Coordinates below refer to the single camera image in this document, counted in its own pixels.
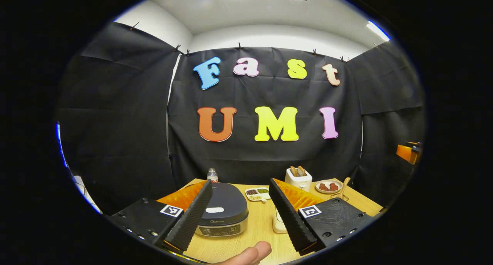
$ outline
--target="rice cooker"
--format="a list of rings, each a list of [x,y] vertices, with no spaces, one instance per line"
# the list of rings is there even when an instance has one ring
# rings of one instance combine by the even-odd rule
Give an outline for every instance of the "rice cooker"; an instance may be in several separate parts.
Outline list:
[[[247,229],[248,207],[243,194],[231,184],[212,183],[213,196],[195,232],[209,237],[238,235]]]

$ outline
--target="blue letter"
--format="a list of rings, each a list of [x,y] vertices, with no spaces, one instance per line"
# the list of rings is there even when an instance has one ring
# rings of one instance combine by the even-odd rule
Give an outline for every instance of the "blue letter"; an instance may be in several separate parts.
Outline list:
[[[203,90],[208,89],[219,82],[217,78],[212,76],[212,74],[219,75],[219,68],[215,65],[218,63],[221,63],[220,58],[214,57],[193,68],[194,71],[199,73]]]

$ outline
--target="finger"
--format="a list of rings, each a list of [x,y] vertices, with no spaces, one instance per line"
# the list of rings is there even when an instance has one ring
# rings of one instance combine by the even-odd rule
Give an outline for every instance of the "finger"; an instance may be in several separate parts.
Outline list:
[[[252,262],[254,265],[258,265],[262,259],[266,258],[272,252],[271,244],[265,241],[258,242],[254,248],[258,250],[258,256]]]
[[[250,265],[257,259],[258,249],[254,247],[248,247],[241,254],[233,256],[228,260],[217,263],[216,265]]]

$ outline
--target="white toaster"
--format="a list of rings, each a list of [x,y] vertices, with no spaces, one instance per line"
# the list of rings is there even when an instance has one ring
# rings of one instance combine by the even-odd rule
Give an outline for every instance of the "white toaster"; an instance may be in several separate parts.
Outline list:
[[[300,167],[296,168],[298,175],[302,175],[302,169]],[[304,191],[310,191],[310,186],[312,184],[312,176],[305,170],[305,176],[294,176],[291,173],[291,169],[286,170],[286,178],[284,182],[291,184],[292,186],[298,187]]]

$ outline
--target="black fabric curtain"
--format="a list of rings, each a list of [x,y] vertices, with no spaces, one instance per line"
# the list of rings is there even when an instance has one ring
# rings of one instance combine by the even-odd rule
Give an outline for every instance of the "black fabric curtain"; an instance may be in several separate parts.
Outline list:
[[[179,52],[130,28],[107,26],[74,56],[60,84],[56,119],[65,159],[106,214],[177,188],[166,107]]]
[[[398,144],[425,142],[423,89],[405,54],[390,42],[353,58],[349,65],[363,119],[354,188],[387,206],[403,191],[414,169],[396,154]]]
[[[199,74],[193,69],[213,57],[219,57],[218,84],[201,89]],[[260,74],[256,77],[233,73],[236,61],[255,58]],[[287,62],[303,60],[305,79],[288,76]],[[338,70],[339,86],[327,80],[322,66],[332,64]],[[297,141],[272,137],[257,142],[256,107],[270,107],[279,117],[284,107],[295,107]],[[199,135],[197,109],[213,107],[212,129],[222,131],[222,107],[237,109],[233,132],[223,142],[209,142]],[[324,119],[319,109],[333,107],[335,128],[339,136],[324,139]],[[208,168],[215,168],[219,180],[237,184],[268,184],[272,177],[284,180],[290,166],[302,166],[314,181],[328,178],[344,179],[356,169],[361,148],[361,111],[353,77],[347,63],[312,53],[249,47],[215,49],[181,56],[173,80],[168,106],[169,150],[171,165],[179,186],[193,178],[205,179]]]

